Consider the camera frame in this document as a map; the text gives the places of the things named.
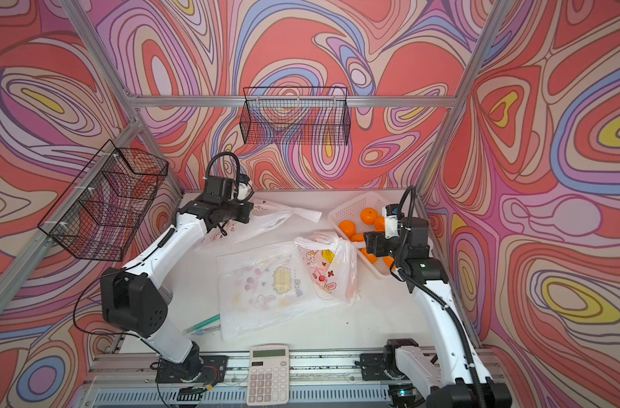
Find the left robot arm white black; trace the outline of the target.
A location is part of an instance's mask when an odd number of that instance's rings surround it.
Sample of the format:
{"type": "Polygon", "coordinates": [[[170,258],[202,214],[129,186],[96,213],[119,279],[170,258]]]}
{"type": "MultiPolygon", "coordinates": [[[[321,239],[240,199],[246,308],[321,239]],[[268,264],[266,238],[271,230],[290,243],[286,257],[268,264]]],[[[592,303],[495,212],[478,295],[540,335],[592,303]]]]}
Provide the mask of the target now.
{"type": "Polygon", "coordinates": [[[169,364],[183,382],[201,374],[199,346],[168,318],[168,302],[160,288],[173,266],[214,229],[230,221],[247,224],[254,204],[250,179],[208,176],[203,192],[176,213],[171,226],[146,250],[119,269],[101,276],[104,320],[138,336],[169,364]]]}

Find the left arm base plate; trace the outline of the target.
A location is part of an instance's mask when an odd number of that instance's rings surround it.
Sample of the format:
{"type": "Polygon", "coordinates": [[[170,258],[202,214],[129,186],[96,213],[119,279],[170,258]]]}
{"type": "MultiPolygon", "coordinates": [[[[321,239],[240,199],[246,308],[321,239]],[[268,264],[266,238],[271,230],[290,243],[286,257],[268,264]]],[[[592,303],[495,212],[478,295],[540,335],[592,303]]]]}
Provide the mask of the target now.
{"type": "Polygon", "coordinates": [[[200,355],[197,360],[175,364],[160,359],[150,365],[159,384],[209,384],[223,382],[228,355],[200,355]]]}

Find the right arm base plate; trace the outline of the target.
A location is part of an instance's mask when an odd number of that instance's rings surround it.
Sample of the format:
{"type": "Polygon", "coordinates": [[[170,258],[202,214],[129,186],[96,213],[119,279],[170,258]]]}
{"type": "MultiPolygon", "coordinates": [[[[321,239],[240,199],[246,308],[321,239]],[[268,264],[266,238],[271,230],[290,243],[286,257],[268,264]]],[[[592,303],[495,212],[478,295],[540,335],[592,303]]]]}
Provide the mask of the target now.
{"type": "Polygon", "coordinates": [[[354,362],[364,381],[408,381],[409,378],[393,368],[383,353],[362,353],[354,362]]]}

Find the white plastic fruit basket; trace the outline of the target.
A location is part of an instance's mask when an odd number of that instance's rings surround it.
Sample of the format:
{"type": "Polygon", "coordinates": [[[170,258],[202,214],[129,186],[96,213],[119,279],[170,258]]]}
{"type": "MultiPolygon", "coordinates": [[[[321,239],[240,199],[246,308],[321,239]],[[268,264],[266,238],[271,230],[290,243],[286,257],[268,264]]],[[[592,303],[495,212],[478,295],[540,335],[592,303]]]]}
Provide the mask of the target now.
{"type": "MultiPolygon", "coordinates": [[[[364,232],[375,231],[374,224],[366,224],[361,219],[361,213],[371,208],[376,210],[379,216],[382,215],[383,207],[390,204],[397,204],[401,201],[403,192],[401,190],[378,191],[368,190],[366,192],[360,192],[353,198],[350,198],[340,204],[334,209],[328,212],[327,218],[330,225],[335,229],[337,234],[349,241],[347,235],[340,228],[340,224],[343,221],[353,222],[355,225],[355,233],[363,234],[364,232]]],[[[368,270],[371,275],[374,275],[377,279],[383,279],[388,277],[389,267],[385,264],[383,258],[378,258],[375,263],[371,263],[369,258],[364,255],[359,249],[356,250],[359,266],[363,270],[368,270]]]]}

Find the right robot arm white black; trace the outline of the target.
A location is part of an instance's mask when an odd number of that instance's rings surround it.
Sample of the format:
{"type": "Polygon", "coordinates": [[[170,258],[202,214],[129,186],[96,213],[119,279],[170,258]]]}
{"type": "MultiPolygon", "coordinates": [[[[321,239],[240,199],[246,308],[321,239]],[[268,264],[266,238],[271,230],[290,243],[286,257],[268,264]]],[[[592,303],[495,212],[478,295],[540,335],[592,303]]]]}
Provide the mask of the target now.
{"type": "Polygon", "coordinates": [[[430,255],[427,221],[388,215],[384,231],[365,233],[364,242],[368,253],[393,259],[391,274],[419,304],[437,356],[430,361],[412,342],[390,340],[386,370],[407,377],[425,407],[512,406],[508,386],[493,379],[471,343],[443,264],[430,255]]]}

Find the printed white plastic bag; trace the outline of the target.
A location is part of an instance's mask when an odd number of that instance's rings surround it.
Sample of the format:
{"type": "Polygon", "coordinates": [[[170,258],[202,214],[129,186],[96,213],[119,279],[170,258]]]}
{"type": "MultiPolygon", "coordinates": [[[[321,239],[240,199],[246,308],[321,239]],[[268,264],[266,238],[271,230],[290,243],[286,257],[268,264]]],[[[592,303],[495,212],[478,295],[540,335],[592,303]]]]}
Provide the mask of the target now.
{"type": "Polygon", "coordinates": [[[344,264],[356,248],[334,231],[315,231],[309,236],[297,237],[293,244],[299,251],[304,270],[324,300],[344,300],[344,264]]]}

